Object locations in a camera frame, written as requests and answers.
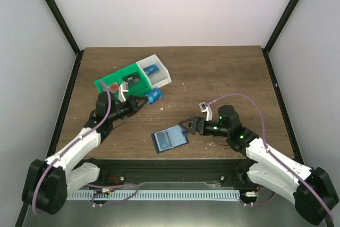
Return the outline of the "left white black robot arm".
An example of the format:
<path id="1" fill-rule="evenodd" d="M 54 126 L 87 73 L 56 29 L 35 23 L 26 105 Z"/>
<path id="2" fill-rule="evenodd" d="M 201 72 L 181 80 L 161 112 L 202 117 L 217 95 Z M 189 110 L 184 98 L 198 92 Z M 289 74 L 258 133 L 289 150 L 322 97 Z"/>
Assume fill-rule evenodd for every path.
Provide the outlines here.
<path id="1" fill-rule="evenodd" d="M 76 137 L 52 156 L 29 165 L 22 201 L 30 204 L 33 212 L 53 215 L 63 207 L 68 195 L 85 185 L 104 186 L 108 182 L 107 171 L 94 163 L 77 164 L 109 136 L 115 121 L 132 117 L 147 101 L 146 96 L 131 95 L 120 102 L 113 93 L 100 93 L 95 109 Z"/>

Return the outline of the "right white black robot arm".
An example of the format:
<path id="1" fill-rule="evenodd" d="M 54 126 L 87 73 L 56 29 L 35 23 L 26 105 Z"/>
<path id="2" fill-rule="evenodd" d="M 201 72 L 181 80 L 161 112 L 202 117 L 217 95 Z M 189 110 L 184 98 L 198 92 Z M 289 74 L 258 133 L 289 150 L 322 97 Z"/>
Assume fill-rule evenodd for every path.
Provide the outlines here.
<path id="1" fill-rule="evenodd" d="M 190 134 L 224 137 L 229 147 L 247 158 L 246 167 L 236 172 L 242 186 L 252 183 L 266 187 L 292 203 L 301 217 L 313 225 L 333 220 L 332 209 L 339 203 L 329 174 L 322 168 L 311 168 L 272 148 L 240 121 L 231 105 L 218 108 L 218 121 L 204 106 L 206 118 L 191 117 L 179 123 Z"/>

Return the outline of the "blue leather card holder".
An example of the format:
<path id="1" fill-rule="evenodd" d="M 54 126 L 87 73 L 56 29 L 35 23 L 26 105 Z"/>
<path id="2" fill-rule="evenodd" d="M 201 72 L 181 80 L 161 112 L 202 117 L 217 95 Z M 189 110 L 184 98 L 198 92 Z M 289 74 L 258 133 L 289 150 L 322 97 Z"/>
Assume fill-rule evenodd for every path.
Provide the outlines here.
<path id="1" fill-rule="evenodd" d="M 186 145 L 189 143 L 188 132 L 179 125 L 154 132 L 151 134 L 152 142 L 157 154 Z"/>

